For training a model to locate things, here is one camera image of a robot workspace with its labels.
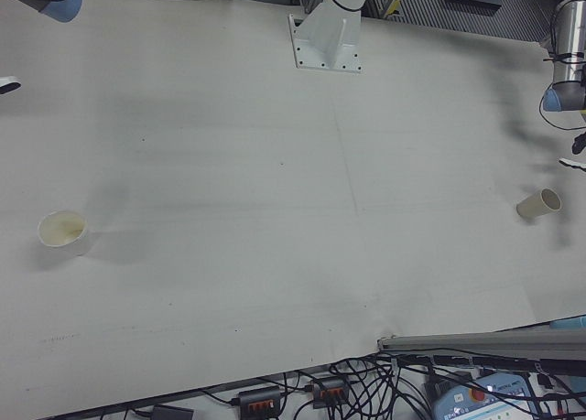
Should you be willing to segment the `white grey robot hand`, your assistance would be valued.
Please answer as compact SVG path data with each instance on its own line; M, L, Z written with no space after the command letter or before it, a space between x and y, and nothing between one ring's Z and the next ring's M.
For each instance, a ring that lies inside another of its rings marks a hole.
M571 146L571 153L574 157L577 157L585 150L585 134L580 134L576 136L573 140L573 144ZM566 157L561 157L559 159L559 163L564 167L569 167L573 169L578 169L580 171L585 171L585 163L577 161L575 159L570 159Z

